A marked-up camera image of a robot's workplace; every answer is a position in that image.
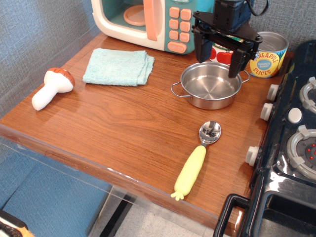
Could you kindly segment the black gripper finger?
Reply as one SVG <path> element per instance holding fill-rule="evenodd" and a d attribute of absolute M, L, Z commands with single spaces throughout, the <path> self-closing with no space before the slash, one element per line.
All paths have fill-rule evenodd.
<path fill-rule="evenodd" d="M 229 78 L 235 78 L 240 71 L 243 71 L 248 64 L 249 59 L 249 53 L 245 49 L 239 48 L 234 51 L 229 68 Z"/>
<path fill-rule="evenodd" d="M 194 33 L 194 43 L 197 61 L 203 63 L 208 60 L 212 53 L 213 42 L 205 35 Z"/>

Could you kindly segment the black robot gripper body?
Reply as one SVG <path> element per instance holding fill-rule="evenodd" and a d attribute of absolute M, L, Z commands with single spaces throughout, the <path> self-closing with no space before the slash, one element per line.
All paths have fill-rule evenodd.
<path fill-rule="evenodd" d="M 232 42 L 229 36 L 243 40 L 249 54 L 257 54 L 262 38 L 253 30 L 251 16 L 262 16 L 255 12 L 253 0 L 216 0 L 212 12 L 195 11 L 193 33 L 205 35 L 213 43 L 236 51 L 240 42 Z"/>

